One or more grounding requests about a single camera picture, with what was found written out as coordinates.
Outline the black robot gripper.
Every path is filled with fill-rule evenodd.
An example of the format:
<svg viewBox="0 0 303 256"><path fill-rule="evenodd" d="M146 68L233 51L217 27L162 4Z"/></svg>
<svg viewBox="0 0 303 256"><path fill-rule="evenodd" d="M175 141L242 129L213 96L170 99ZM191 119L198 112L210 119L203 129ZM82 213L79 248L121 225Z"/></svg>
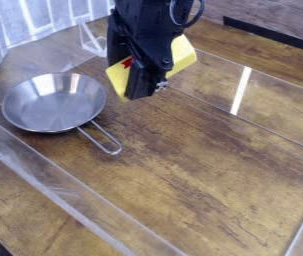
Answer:
<svg viewBox="0 0 303 256"><path fill-rule="evenodd" d="M189 26L194 0L114 0L109 17L107 59L113 66L134 55L125 96L150 97L163 90L174 67L171 43Z"/></svg>

